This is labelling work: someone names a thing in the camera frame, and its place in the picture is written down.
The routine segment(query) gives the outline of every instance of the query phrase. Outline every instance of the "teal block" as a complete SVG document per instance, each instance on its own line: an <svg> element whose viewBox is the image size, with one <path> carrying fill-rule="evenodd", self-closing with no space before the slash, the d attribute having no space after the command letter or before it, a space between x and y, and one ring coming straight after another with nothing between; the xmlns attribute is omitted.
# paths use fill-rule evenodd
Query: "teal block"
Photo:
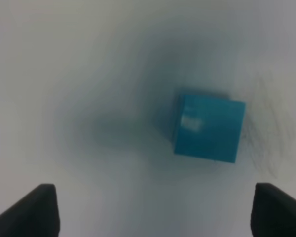
<svg viewBox="0 0 296 237"><path fill-rule="evenodd" d="M181 95L174 153L235 163L245 103Z"/></svg>

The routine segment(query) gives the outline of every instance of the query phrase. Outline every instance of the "white surface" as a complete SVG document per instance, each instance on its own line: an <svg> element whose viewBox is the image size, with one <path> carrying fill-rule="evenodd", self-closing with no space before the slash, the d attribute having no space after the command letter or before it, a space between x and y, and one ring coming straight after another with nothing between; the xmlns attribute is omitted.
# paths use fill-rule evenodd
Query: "white surface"
<svg viewBox="0 0 296 237"><path fill-rule="evenodd" d="M172 155L181 87L248 102L235 165ZM0 213L50 182L61 237L244 237L258 181L296 198L296 0L0 0Z"/></svg>

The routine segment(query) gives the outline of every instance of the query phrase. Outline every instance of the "cube face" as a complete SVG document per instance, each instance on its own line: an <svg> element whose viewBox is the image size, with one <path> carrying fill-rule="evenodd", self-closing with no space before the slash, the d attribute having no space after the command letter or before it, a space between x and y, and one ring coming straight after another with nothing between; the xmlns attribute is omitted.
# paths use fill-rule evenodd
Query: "cube face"
<svg viewBox="0 0 296 237"><path fill-rule="evenodd" d="M182 95L174 153L235 163L245 103Z"/></svg>

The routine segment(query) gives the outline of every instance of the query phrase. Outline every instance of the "blue cube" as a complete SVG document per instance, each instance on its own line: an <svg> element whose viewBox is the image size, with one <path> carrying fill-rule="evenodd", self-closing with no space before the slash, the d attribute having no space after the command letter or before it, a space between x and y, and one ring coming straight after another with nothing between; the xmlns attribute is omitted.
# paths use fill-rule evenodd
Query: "blue cube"
<svg viewBox="0 0 296 237"><path fill-rule="evenodd" d="M245 103L205 95L182 95L174 153L235 163Z"/></svg>

